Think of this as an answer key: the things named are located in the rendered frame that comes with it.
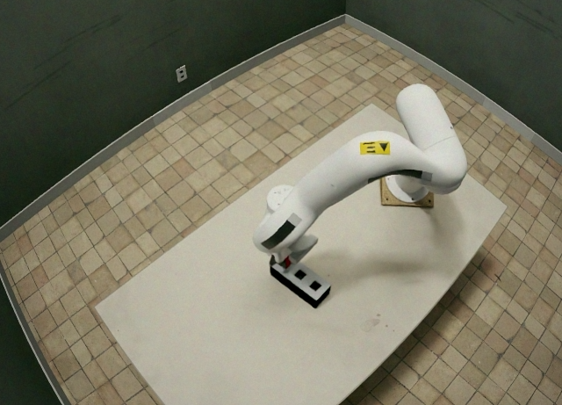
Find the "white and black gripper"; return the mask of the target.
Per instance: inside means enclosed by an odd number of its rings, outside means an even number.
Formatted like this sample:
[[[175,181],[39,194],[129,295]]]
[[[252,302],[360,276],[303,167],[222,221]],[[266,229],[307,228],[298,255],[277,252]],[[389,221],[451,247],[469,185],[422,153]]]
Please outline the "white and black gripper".
[[[277,263],[279,266],[283,266],[285,268],[286,267],[286,261],[284,259],[287,258],[291,253],[292,253],[292,251],[289,250],[288,248],[285,248],[284,250],[281,250],[281,251],[276,252],[276,253],[267,253],[268,257],[271,256],[269,264],[271,266],[273,266]]]

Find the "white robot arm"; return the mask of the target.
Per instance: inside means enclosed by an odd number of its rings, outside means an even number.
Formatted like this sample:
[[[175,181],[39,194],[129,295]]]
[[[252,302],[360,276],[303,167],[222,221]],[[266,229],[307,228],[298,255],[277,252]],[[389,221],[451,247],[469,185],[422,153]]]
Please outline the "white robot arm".
[[[465,178],[467,160],[435,92],[424,84],[410,85],[396,98],[396,109],[411,141],[387,131],[361,134],[294,187],[272,188],[253,234],[254,245],[264,253],[288,248],[289,260],[297,264],[318,243],[317,237],[304,233],[320,215],[382,177],[391,194],[404,202],[423,199],[429,191],[454,192]]]

